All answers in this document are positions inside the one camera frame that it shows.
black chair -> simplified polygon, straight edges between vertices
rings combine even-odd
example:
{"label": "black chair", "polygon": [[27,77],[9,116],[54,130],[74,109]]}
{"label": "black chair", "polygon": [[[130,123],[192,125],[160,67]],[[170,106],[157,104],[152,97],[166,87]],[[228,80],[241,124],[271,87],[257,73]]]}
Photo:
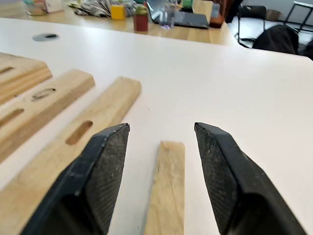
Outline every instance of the black chair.
{"label": "black chair", "polygon": [[256,18],[263,20],[263,32],[265,31],[266,7],[265,6],[248,6],[240,5],[238,9],[238,43],[244,47],[240,41],[254,42],[255,38],[240,38],[240,19],[241,18]]}

black laptop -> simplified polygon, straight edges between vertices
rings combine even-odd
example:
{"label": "black laptop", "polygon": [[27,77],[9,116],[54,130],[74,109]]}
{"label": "black laptop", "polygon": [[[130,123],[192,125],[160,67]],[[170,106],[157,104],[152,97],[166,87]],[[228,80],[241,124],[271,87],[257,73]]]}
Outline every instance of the black laptop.
{"label": "black laptop", "polygon": [[[151,2],[147,2],[147,6],[152,22],[155,24],[159,24],[159,18],[162,14],[162,12],[160,11],[160,5],[156,4],[155,6],[152,6]],[[209,22],[207,21],[205,15],[182,11],[175,12],[174,25],[190,28],[209,28]]]}

wooden block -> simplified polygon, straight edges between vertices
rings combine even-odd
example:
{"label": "wooden block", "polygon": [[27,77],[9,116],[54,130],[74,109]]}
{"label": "wooden block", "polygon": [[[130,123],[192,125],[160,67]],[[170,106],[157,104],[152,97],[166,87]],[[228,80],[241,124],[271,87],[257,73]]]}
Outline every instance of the wooden block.
{"label": "wooden block", "polygon": [[0,104],[52,76],[42,61],[0,52]]}
{"label": "wooden block", "polygon": [[71,70],[2,111],[0,163],[93,86],[91,74]]}
{"label": "wooden block", "polygon": [[145,235],[183,235],[185,146],[161,142]]}
{"label": "wooden block", "polygon": [[0,234],[19,234],[58,175],[95,133],[119,124],[141,92],[119,78],[0,192]]}
{"label": "wooden block", "polygon": [[111,18],[112,20],[124,20],[126,18],[124,5],[112,5]]}

chair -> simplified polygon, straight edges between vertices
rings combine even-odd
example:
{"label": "chair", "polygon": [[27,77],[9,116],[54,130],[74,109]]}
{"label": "chair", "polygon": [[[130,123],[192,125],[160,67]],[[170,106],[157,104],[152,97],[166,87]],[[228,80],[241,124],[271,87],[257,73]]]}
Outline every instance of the chair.
{"label": "chair", "polygon": [[293,10],[294,10],[294,8],[296,6],[308,8],[309,12],[306,15],[305,19],[303,20],[303,22],[301,23],[300,28],[295,28],[295,29],[298,30],[298,32],[300,32],[301,30],[308,31],[308,32],[313,32],[312,30],[303,29],[303,26],[306,25],[306,22],[307,22],[308,18],[310,17],[310,15],[311,15],[311,13],[313,11],[313,4],[308,4],[308,3],[303,3],[303,2],[299,2],[299,1],[294,1],[293,2],[293,6],[292,6],[290,12],[288,13],[288,15],[286,17],[286,20],[284,21],[284,24],[288,23],[288,19],[289,19],[291,13],[293,12]]}
{"label": "chair", "polygon": [[255,38],[240,38],[240,19],[243,17],[256,18],[263,20],[263,32],[265,31],[265,19],[266,19],[266,7],[265,6],[249,6],[240,5],[238,9],[238,43],[244,47],[246,45],[242,44],[240,41],[254,42]]}

jar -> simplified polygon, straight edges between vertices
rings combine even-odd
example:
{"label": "jar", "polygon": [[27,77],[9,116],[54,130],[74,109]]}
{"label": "jar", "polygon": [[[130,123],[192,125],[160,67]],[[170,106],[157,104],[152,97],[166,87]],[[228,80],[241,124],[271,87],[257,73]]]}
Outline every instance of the jar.
{"label": "jar", "polygon": [[210,27],[220,28],[225,20],[227,0],[213,0]]}
{"label": "jar", "polygon": [[138,6],[134,12],[134,31],[148,31],[148,10],[145,6]]}

